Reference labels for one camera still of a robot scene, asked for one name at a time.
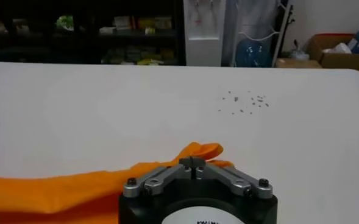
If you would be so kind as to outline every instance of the black screw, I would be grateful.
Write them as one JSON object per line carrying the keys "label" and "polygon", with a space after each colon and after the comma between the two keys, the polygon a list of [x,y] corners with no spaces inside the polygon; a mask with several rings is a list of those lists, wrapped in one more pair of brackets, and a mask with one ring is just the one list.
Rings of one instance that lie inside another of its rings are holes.
{"label": "black screw", "polygon": [[259,179],[259,186],[260,187],[268,187],[269,181],[267,179]]}
{"label": "black screw", "polygon": [[128,185],[136,185],[137,184],[136,178],[134,178],[134,177],[129,178],[127,181],[127,184]]}

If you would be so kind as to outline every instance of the black device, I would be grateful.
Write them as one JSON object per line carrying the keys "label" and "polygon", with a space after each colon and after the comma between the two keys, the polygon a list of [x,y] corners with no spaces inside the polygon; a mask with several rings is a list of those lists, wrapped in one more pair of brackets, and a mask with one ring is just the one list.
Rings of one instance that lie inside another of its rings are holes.
{"label": "black device", "polygon": [[277,198],[266,179],[189,157],[128,179],[119,224],[135,223],[276,224]]}

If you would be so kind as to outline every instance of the orange fabric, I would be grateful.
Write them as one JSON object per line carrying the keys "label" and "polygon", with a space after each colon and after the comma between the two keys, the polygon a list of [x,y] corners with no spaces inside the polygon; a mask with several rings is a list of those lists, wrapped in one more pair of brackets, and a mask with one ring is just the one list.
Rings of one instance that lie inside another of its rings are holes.
{"label": "orange fabric", "polygon": [[[138,163],[128,170],[100,171],[41,179],[0,178],[0,223],[118,223],[118,196],[129,177],[140,177],[158,166],[222,153],[217,143],[192,142],[166,163]],[[231,166],[228,161],[209,161]]]}

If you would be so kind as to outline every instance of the white tabletop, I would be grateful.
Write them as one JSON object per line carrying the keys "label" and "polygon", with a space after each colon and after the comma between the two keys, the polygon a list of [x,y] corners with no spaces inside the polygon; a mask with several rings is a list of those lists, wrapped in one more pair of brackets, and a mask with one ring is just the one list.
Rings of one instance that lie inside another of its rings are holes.
{"label": "white tabletop", "polygon": [[0,176],[125,169],[191,141],[270,179],[279,223],[359,223],[357,71],[0,63]]}

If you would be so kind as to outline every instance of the cardboard box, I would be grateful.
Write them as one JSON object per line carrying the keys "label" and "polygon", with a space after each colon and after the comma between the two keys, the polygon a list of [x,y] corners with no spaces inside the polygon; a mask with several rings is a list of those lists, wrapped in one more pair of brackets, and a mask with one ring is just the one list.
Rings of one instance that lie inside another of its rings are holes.
{"label": "cardboard box", "polygon": [[292,58],[278,58],[277,68],[321,68],[315,60],[297,60]]}
{"label": "cardboard box", "polygon": [[359,70],[359,54],[325,54],[322,50],[334,48],[340,43],[348,43],[353,35],[315,35],[309,42],[307,53],[323,68],[346,68]]}

